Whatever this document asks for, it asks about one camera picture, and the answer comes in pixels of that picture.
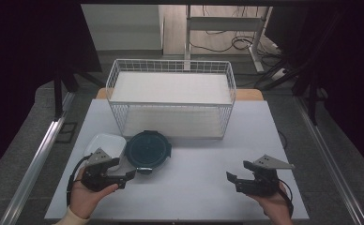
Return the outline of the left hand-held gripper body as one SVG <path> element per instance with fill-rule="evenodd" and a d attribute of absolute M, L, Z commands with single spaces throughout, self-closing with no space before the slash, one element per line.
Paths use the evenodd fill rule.
<path fill-rule="evenodd" d="M 109 176 L 107 174 L 109 162 L 112 158 L 102 149 L 97 149 L 88 158 L 81 182 L 90 190 L 99 192 L 106 187 L 117 184 L 122 175 Z"/>

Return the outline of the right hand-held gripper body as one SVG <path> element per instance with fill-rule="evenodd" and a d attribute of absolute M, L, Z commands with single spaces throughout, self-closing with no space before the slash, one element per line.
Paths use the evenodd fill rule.
<path fill-rule="evenodd" d="M 270 197 L 274 195 L 280 184 L 277 170 L 292 170 L 295 165 L 281 161 L 274 157 L 263 155 L 252 162 L 256 168 L 251 171 L 254 179 L 237 178 L 236 191 L 259 197 Z"/>

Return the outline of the white lidded plastic container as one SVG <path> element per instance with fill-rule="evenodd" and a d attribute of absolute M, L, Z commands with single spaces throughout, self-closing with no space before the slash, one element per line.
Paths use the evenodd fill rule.
<path fill-rule="evenodd" d="M 127 141 L 121 136 L 100 133 L 86 146 L 84 154 L 89 156 L 100 148 L 111 158 L 119 158 L 119 164 L 108 169 L 109 172 L 115 172 L 120 168 L 124 161 L 123 157 L 126 145 Z"/>

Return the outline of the white wire rack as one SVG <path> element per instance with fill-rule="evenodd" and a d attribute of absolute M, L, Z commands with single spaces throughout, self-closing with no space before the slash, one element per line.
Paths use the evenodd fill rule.
<path fill-rule="evenodd" d="M 235 104 L 228 61 L 117 59 L 106 98 L 121 134 L 221 139 Z"/>

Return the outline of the person's left hand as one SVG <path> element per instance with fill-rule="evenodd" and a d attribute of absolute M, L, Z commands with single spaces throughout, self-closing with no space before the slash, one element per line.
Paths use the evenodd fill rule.
<path fill-rule="evenodd" d="M 73 182 L 69 209 L 79 218 L 89 219 L 97 208 L 99 202 L 118 190 L 118 185 L 110 185 L 105 189 L 95 192 L 88 189 L 82 182 L 84 168 L 81 168 Z"/>

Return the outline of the person's right hand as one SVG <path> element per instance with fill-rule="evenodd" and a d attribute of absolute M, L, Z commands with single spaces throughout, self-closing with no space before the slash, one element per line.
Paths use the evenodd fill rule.
<path fill-rule="evenodd" d="M 253 195 L 250 195 L 250 197 L 259 203 L 273 225 L 294 225 L 289 215 L 287 202 L 279 193 L 276 193 L 271 197 Z"/>

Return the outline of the wooden table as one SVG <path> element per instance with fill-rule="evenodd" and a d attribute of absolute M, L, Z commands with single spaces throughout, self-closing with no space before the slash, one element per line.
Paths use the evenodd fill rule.
<path fill-rule="evenodd" d="M 100 88 L 96 99 L 105 99 L 106 98 L 106 89 Z M 260 90 L 257 89 L 237 89 L 236 90 L 236 100 L 246 101 L 246 100 L 263 100 L 263 94 Z"/>

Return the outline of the white power strip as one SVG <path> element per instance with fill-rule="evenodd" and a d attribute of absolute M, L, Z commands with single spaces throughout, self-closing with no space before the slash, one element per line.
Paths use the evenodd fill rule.
<path fill-rule="evenodd" d="M 276 81 L 278 79 L 280 79 L 281 77 L 283 77 L 284 75 L 286 75 L 288 73 L 288 70 L 286 68 L 281 68 L 280 70 L 278 70 L 272 77 L 271 79 L 273 81 Z"/>

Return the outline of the white cabinet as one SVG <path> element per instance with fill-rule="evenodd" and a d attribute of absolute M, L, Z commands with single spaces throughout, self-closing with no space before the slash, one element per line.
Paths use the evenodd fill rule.
<path fill-rule="evenodd" d="M 161 51 L 160 5 L 81 4 L 97 51 Z"/>

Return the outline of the dark curtain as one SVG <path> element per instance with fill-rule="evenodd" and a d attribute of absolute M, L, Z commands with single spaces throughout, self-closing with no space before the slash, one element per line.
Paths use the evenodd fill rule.
<path fill-rule="evenodd" d="M 292 66 L 301 66 L 332 12 L 329 7 L 274 7 L 265 35 Z M 342 0 L 341 12 L 313 71 L 327 93 L 327 110 L 364 157 L 364 0 Z"/>
<path fill-rule="evenodd" d="M 37 89 L 80 71 L 101 71 L 81 0 L 0 0 L 0 158 Z"/>

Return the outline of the black square floor frame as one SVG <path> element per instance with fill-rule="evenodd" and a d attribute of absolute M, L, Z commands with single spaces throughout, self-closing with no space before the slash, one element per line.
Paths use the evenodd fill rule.
<path fill-rule="evenodd" d="M 76 132 L 77 123 L 76 122 L 69 122 L 64 123 L 57 134 L 56 143 L 71 143 L 72 138 Z"/>

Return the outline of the aluminium rail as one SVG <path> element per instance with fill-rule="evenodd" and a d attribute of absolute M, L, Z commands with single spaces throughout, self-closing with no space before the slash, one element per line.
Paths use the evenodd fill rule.
<path fill-rule="evenodd" d="M 336 160 L 332 156 L 319 128 L 311 121 L 309 117 L 309 109 L 305 104 L 305 100 L 302 97 L 294 97 L 294 101 L 302 118 L 304 119 L 310 135 L 317 146 L 317 149 L 320 152 L 320 155 L 322 156 L 326 168 L 333 182 L 335 183 L 336 189 L 338 190 L 350 217 L 352 218 L 355 225 L 364 225 L 364 213 L 362 207 L 358 202 L 353 190 L 350 188 L 345 177 L 343 176 Z"/>
<path fill-rule="evenodd" d="M 16 224 L 29 195 L 38 180 L 38 176 L 41 173 L 44 163 L 48 155 L 51 153 L 53 144 L 65 122 L 69 108 L 74 98 L 75 95 L 73 93 L 66 93 L 66 96 L 61 103 L 61 114 L 58 119 L 53 120 L 50 123 L 50 126 L 48 127 L 29 167 L 27 168 L 21 183 L 16 189 L 7 210 L 0 220 L 0 225 Z"/>

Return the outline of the white metal desk frame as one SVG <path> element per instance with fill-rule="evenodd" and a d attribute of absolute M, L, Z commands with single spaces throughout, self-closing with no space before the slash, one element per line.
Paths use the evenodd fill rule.
<path fill-rule="evenodd" d="M 192 17 L 191 6 L 186 5 L 186 39 L 184 59 L 190 60 L 190 33 L 192 31 L 214 31 L 214 32 L 252 32 L 253 41 L 249 45 L 249 52 L 255 69 L 264 73 L 258 53 L 258 46 L 263 34 L 265 23 L 270 7 L 265 7 L 259 17 Z"/>

